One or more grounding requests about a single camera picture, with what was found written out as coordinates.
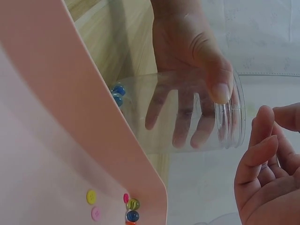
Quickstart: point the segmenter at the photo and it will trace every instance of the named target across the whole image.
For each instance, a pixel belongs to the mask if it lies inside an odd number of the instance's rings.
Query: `yellow button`
[[[94,190],[89,190],[86,194],[86,200],[90,205],[95,204],[97,200],[96,192]]]

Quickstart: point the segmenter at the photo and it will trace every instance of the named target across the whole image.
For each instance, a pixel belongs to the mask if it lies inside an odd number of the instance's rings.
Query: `glass marble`
[[[129,212],[127,213],[126,218],[127,218],[127,220],[130,221],[130,222],[136,222],[136,221],[139,220],[140,215],[139,215],[139,213],[138,213],[137,211],[134,211],[134,210],[133,210],[133,211],[129,211]]]
[[[118,107],[121,107],[123,105],[123,97],[119,93],[112,93],[113,99],[116,101]]]
[[[140,202],[134,198],[127,202],[127,208],[130,210],[137,210],[140,207]]]
[[[126,94],[125,88],[118,83],[117,85],[114,86],[114,88],[112,89],[113,93],[119,93],[120,95],[124,96]]]

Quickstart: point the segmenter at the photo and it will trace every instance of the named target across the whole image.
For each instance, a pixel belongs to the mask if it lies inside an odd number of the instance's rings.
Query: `finger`
[[[280,133],[277,131],[277,128],[280,128],[276,123],[274,123],[273,126],[273,130],[272,130],[272,135],[277,135],[277,139],[278,139],[278,150],[277,150],[277,154],[280,151]],[[278,162],[278,157],[277,155],[274,155],[269,161],[268,161],[268,167],[273,171],[275,177],[281,178],[281,177],[286,177],[289,176],[289,174],[280,167],[279,162]]]
[[[239,210],[261,188],[258,180],[261,165],[276,154],[277,147],[277,137],[273,135],[264,139],[261,143],[249,147],[242,157],[234,180],[234,190]]]
[[[173,133],[173,146],[181,148],[187,139],[194,108],[194,93],[178,90],[178,113]]]
[[[274,113],[268,106],[263,105],[258,110],[253,123],[249,147],[260,143],[272,134],[274,124]]]
[[[214,117],[205,117],[202,115],[199,119],[197,130],[191,138],[191,146],[194,149],[201,149],[201,146],[203,146],[210,137],[214,126]]]
[[[157,84],[156,88],[154,90],[152,99],[150,101],[148,111],[146,114],[146,119],[145,119],[145,127],[148,130],[153,129],[158,116],[160,114],[160,111],[162,107],[164,106],[164,103],[168,97],[168,94],[170,92],[170,89],[168,86],[163,85],[163,84]]]
[[[300,103],[293,105],[273,108],[275,121],[281,127],[291,130],[300,131]]]
[[[275,174],[273,171],[269,168],[269,163],[266,162],[262,164],[261,170],[258,174],[258,180],[259,183],[261,184],[261,187],[265,186],[266,184],[270,183],[271,181],[276,179]]]
[[[197,129],[191,138],[191,146],[200,149],[206,143],[215,126],[215,106],[208,93],[198,91],[202,115],[199,119]]]
[[[192,46],[194,66],[204,68],[207,73],[206,83],[212,100],[227,103],[233,90],[233,68],[222,55],[212,31],[208,28],[198,35]]]
[[[260,143],[272,133],[274,124],[274,113],[267,106],[262,106],[252,124],[252,132],[249,146]],[[273,171],[268,167],[268,162],[264,162],[258,175],[261,187],[275,179]]]
[[[278,138],[277,157],[279,163],[286,173],[293,175],[300,167],[300,156],[295,153],[291,143],[277,123],[274,124],[273,134],[277,135]]]

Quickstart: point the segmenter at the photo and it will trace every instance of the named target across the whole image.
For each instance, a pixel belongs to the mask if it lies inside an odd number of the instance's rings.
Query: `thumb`
[[[300,103],[273,108],[275,122],[281,127],[300,131]]]
[[[198,36],[193,48],[196,67],[207,74],[206,84],[211,99],[218,104],[227,103],[233,91],[233,68],[222,55],[212,34]]]

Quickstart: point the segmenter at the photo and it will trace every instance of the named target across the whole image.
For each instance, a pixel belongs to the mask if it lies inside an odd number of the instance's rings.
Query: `fingernail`
[[[228,85],[225,83],[215,84],[215,86],[212,87],[212,95],[220,104],[227,103],[231,97]]]

